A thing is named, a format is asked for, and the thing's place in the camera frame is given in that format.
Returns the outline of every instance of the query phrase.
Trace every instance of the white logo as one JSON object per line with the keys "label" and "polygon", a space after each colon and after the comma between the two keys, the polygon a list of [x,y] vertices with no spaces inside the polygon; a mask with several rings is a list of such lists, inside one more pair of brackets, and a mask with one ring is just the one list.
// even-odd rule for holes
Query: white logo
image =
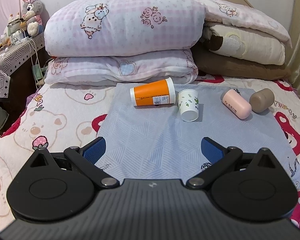
{"label": "white logo", "polygon": [[154,188],[156,187],[158,184],[156,184],[155,182],[151,182],[149,183],[149,187]]}

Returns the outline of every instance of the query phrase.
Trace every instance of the orange paper cup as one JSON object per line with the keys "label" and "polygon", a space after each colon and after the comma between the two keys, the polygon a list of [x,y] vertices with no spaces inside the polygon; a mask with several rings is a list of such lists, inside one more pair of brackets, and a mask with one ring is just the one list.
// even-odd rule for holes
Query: orange paper cup
{"label": "orange paper cup", "polygon": [[174,104],[176,102],[176,92],[171,78],[131,88],[130,96],[134,106]]}

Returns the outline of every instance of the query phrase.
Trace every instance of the plush toy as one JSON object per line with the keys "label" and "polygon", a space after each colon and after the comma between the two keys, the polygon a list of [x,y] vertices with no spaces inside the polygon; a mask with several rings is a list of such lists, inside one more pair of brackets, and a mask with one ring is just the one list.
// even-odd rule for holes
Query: plush toy
{"label": "plush toy", "polygon": [[27,22],[27,31],[30,36],[36,36],[43,32],[42,2],[40,0],[23,0],[22,18]]}

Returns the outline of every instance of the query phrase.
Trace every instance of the blue-gray cloth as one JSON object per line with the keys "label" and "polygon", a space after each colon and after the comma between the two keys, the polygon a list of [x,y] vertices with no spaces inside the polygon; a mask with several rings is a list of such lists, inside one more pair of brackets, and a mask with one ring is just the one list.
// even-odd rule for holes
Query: blue-gray cloth
{"label": "blue-gray cloth", "polygon": [[[95,165],[106,167],[104,171],[120,182],[132,178],[182,179],[185,183],[211,165],[201,149],[203,137],[210,137],[224,147],[236,146],[247,153],[269,148],[295,185],[300,185],[296,155],[269,110],[252,112],[240,120],[220,100],[229,87],[175,84],[176,94],[183,89],[199,94],[199,118],[184,122],[177,104],[132,106],[129,91],[137,85],[141,84],[117,84],[98,132],[106,140],[106,152]],[[255,91],[240,88],[238,92],[249,101]]]}

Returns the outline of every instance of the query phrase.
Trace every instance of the pink bottle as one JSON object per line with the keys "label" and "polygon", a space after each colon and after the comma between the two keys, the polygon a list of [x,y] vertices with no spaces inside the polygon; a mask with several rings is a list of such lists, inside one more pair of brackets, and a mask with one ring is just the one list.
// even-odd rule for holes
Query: pink bottle
{"label": "pink bottle", "polygon": [[240,119],[247,118],[251,113],[251,105],[233,89],[223,92],[221,100]]}

